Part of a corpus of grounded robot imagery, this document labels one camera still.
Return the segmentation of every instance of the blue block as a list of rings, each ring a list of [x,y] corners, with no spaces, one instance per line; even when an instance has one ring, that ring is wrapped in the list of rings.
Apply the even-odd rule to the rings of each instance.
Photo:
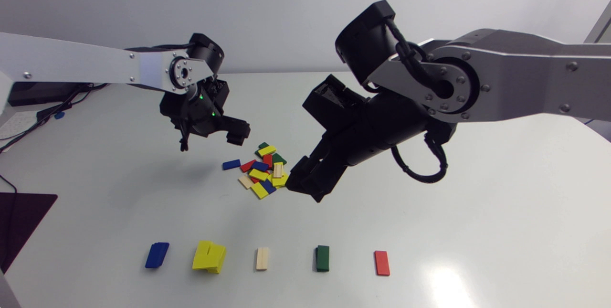
[[[154,243],[148,252],[147,263],[144,265],[147,269],[160,267],[163,259],[166,257],[170,243]]]
[[[267,171],[269,169],[269,165],[265,162],[255,161],[255,163],[251,166],[251,169],[258,169],[259,171]]]
[[[231,160],[228,162],[223,162],[223,170],[234,169],[236,167],[240,167],[240,160]]]
[[[261,185],[268,193],[272,193],[275,191],[275,187],[271,184],[271,181],[269,180],[262,181]]]

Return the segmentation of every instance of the bolt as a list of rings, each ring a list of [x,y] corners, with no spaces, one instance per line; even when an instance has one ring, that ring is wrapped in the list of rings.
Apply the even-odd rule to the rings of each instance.
[[[566,114],[567,112],[569,112],[571,110],[571,106],[569,104],[562,104],[560,107],[560,112],[562,112],[563,114]]]
[[[576,71],[578,68],[579,68],[579,65],[578,65],[578,63],[577,63],[577,62],[574,62],[574,61],[573,61],[573,62],[569,62],[569,63],[567,64],[567,71],[574,72],[574,71]]]

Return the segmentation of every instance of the white table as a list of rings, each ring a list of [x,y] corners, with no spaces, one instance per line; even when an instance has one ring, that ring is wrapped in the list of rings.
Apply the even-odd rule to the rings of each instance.
[[[440,183],[411,180],[386,152],[321,204],[286,189],[259,201],[239,170],[221,170],[263,141],[290,166],[309,154],[323,129],[301,104],[326,75],[223,75],[226,114],[251,123],[244,147],[213,134],[181,153],[161,93],[112,85],[3,154],[0,173],[20,191],[59,195],[7,271],[21,304],[609,306],[611,146],[572,118],[459,125]],[[437,169],[422,136],[400,149],[413,169]],[[220,275],[190,268],[198,240],[227,246]],[[170,249],[150,271],[158,241]],[[330,245],[329,273],[312,270],[318,244]],[[261,246],[270,265],[258,273]],[[390,277],[375,275],[375,250],[388,251]]]

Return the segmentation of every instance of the red block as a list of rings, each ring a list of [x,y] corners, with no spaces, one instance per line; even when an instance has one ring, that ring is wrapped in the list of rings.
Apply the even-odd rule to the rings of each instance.
[[[253,160],[251,162],[247,162],[246,164],[243,164],[242,166],[240,166],[240,169],[242,170],[242,172],[247,172],[250,171],[251,166],[255,163],[256,160]]]
[[[271,154],[267,154],[263,156],[263,162],[269,165],[269,168],[273,168],[273,164],[271,163]]]
[[[388,254],[386,251],[375,251],[376,256],[376,271],[378,276],[390,276],[390,267],[388,267]]]

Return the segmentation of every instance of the white wall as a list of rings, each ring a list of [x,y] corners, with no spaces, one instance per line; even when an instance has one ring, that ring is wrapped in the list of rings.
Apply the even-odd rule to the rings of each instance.
[[[346,70],[338,33],[378,0],[0,0],[0,32],[111,47],[186,42],[203,32],[221,71]],[[388,0],[407,38],[456,38],[480,27],[582,42],[609,0]]]

